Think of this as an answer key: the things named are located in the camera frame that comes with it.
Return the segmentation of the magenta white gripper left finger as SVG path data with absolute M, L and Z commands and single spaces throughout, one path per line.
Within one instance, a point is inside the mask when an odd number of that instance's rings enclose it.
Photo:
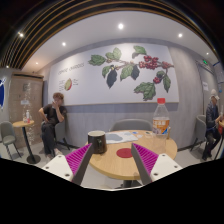
M 80 186 L 92 154 L 93 146 L 87 144 L 66 156 L 54 157 L 43 170 Z

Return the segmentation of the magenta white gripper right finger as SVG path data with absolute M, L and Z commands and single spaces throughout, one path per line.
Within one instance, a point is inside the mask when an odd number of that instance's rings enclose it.
M 131 153 L 138 168 L 140 179 L 144 185 L 164 178 L 182 169 L 166 153 L 160 155 L 133 143 Z

